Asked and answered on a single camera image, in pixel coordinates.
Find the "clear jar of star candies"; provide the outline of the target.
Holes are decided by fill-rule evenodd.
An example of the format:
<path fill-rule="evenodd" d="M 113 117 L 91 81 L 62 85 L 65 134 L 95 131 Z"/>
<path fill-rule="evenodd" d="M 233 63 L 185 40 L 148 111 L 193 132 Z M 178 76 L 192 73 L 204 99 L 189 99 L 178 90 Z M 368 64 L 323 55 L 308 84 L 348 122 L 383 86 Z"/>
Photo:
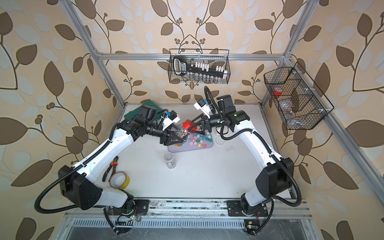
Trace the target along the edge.
<path fill-rule="evenodd" d="M 215 127 L 215 129 L 216 129 L 216 132 L 217 132 L 218 136 L 221 134 L 221 132 L 223 132 L 224 135 L 228 133 L 228 128 L 227 127 L 224 127 L 223 130 L 222 130 L 222 127 Z"/>

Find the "red lidded clear jar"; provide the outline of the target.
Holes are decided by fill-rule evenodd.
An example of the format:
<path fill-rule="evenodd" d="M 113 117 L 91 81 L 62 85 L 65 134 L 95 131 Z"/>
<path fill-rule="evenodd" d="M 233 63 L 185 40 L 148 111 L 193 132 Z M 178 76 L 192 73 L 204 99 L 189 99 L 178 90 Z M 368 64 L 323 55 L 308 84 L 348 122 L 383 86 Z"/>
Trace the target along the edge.
<path fill-rule="evenodd" d="M 188 130 L 186 130 L 185 128 L 181 128 L 178 131 L 177 136 L 179 138 L 181 138 L 183 140 L 183 143 L 184 143 L 184 142 L 186 142 L 190 138 L 191 133 Z"/>

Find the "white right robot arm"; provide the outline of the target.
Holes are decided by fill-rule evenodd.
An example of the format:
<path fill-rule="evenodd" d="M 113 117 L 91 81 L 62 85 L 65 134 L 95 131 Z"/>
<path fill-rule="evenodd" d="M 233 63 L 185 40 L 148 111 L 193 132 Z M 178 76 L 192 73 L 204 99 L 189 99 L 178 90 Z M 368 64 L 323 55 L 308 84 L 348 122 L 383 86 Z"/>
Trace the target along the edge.
<path fill-rule="evenodd" d="M 210 117 L 201 114 L 187 130 L 202 135 L 216 127 L 220 128 L 220 137 L 224 141 L 240 137 L 261 169 L 256 178 L 256 186 L 241 196 L 240 205 L 244 215 L 254 215 L 257 208 L 274 199 L 290 207 L 301 204 L 302 194 L 294 179 L 293 161 L 283 158 L 270 147 L 244 111 L 229 113 L 223 117 L 219 114 Z"/>

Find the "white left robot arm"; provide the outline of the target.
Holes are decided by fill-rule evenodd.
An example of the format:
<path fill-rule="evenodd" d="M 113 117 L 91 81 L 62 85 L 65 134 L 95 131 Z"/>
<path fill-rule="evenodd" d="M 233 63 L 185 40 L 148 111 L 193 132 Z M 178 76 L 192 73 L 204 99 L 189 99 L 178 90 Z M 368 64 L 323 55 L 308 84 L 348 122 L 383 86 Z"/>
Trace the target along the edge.
<path fill-rule="evenodd" d="M 170 129 L 158 130 L 151 124 L 141 124 L 130 119 L 115 124 L 109 138 L 90 155 L 72 167 L 63 166 L 60 169 L 59 178 L 37 197 L 35 210 L 41 214 L 54 214 L 74 208 L 88 210 L 101 206 L 123 207 L 129 198 L 128 193 L 123 190 L 102 189 L 95 182 L 102 177 L 106 167 L 121 151 L 144 135 L 158 137 L 160 144 L 164 146 L 184 141 L 176 132 Z M 58 209 L 44 209 L 41 206 L 43 198 L 57 185 L 60 186 L 62 195 L 70 200 L 72 205 Z"/>

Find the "clear jar lid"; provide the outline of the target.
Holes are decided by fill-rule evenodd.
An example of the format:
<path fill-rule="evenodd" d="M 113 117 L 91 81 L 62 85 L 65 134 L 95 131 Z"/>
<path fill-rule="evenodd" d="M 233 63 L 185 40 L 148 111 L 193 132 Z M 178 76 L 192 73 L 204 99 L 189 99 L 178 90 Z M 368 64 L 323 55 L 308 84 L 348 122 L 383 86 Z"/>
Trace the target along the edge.
<path fill-rule="evenodd" d="M 225 144 L 225 140 L 223 140 L 222 138 L 220 138 L 220 137 L 217 137 L 216 139 L 215 139 L 215 143 L 217 144 L 217 145 L 219 145 L 219 146 L 223 146 L 224 144 Z"/>

